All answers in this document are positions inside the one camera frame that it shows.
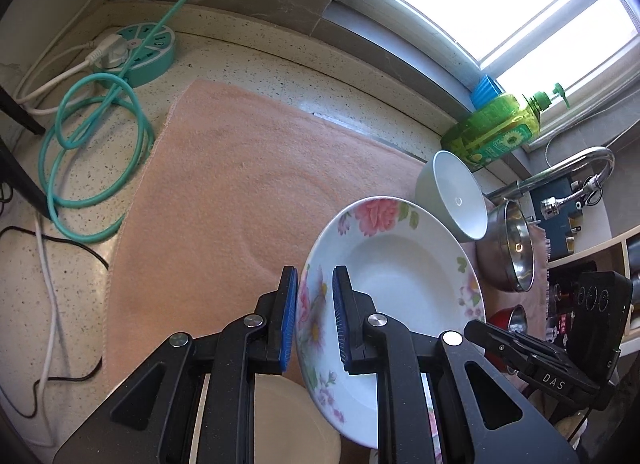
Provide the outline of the white floral rimmed plate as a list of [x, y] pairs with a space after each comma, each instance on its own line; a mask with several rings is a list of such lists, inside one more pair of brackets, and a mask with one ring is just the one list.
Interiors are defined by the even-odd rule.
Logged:
[[405, 199], [373, 196], [340, 211], [311, 247], [296, 303], [296, 348], [305, 386], [341, 434], [378, 445], [376, 383], [349, 375], [340, 356], [332, 296], [333, 270], [346, 267], [352, 286], [412, 332], [436, 337], [485, 320], [469, 257], [430, 213]]

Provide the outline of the chrome kitchen faucet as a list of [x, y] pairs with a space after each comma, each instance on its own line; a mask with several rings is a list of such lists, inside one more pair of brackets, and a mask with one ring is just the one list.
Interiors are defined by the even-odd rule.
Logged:
[[559, 216], [560, 211], [570, 203], [578, 202], [581, 199], [586, 201], [593, 193], [601, 190], [609, 176], [615, 169], [615, 154], [604, 146], [592, 146], [582, 150], [559, 163], [548, 167], [546, 170], [536, 173], [536, 175], [522, 181], [515, 181], [511, 184], [485, 194], [489, 202], [499, 205], [503, 201], [518, 199], [526, 193], [540, 189], [544, 185], [557, 179], [571, 175], [592, 165], [602, 165], [602, 169], [595, 175], [588, 178], [578, 190], [564, 197], [550, 196], [543, 199], [539, 204], [542, 220], [549, 220]]

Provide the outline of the red steel-lined bowl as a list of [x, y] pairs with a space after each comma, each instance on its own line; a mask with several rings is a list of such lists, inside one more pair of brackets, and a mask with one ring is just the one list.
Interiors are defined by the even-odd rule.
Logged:
[[[498, 328], [504, 329], [506, 332], [511, 334], [520, 333], [526, 334], [528, 331], [528, 321], [527, 315], [524, 307], [519, 303], [510, 308], [504, 308], [496, 313], [494, 313], [489, 322], [497, 326]], [[493, 354], [490, 351], [485, 352], [486, 359], [493, 365], [495, 368], [503, 374], [514, 375], [514, 369], [507, 366], [498, 356]]]

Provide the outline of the stainless steel bowl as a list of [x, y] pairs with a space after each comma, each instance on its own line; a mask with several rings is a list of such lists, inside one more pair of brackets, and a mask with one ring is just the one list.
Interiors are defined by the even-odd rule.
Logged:
[[488, 213], [485, 236], [476, 243], [484, 279], [499, 291], [526, 293], [534, 282], [535, 256], [528, 223], [515, 201]]

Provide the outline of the pink towel mat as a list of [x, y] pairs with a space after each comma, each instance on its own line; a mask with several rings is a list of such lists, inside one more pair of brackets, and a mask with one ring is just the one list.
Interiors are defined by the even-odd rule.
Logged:
[[368, 196], [411, 198], [422, 161], [233, 84], [193, 81], [171, 106], [117, 236], [103, 361], [119, 385], [172, 333], [252, 310], [321, 230]]

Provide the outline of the wooden shelf unit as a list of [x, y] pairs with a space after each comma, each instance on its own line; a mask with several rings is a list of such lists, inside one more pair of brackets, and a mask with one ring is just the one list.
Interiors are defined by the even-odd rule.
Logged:
[[639, 349], [639, 229], [554, 261], [547, 338], [593, 380]]

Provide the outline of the pale green ceramic bowl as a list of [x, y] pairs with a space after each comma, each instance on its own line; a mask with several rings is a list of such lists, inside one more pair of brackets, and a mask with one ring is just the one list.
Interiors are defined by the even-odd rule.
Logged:
[[482, 239], [488, 228], [485, 197], [456, 155], [438, 151], [416, 179], [414, 201], [437, 218], [460, 243]]

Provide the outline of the green dish soap bottle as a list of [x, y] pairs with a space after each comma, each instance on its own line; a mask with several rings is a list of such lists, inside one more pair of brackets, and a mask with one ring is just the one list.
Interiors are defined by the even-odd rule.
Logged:
[[559, 83], [555, 83], [552, 95], [544, 91], [531, 96], [497, 95], [450, 128], [440, 139], [440, 146], [472, 172], [480, 170], [536, 138], [541, 114], [551, 106], [555, 95], [570, 107]]

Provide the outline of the blue ribbed cup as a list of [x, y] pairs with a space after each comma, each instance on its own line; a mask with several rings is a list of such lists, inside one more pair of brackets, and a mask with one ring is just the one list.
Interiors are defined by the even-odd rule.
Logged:
[[472, 90], [470, 100], [475, 109], [481, 109], [503, 92], [503, 87], [497, 80], [489, 75], [484, 75]]

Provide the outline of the round teal power strip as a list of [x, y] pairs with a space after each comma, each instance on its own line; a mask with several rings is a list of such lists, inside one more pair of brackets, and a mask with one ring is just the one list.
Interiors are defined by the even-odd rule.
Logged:
[[120, 46], [115, 53], [108, 54], [107, 58], [101, 58], [93, 65], [93, 72], [108, 72], [118, 76], [126, 60], [134, 55], [134, 61], [124, 76], [131, 88], [139, 88], [164, 75], [174, 63], [176, 35], [172, 29], [163, 26], [143, 46], [143, 41], [151, 34], [154, 26], [154, 23], [138, 23], [116, 31], [126, 42], [127, 52]]

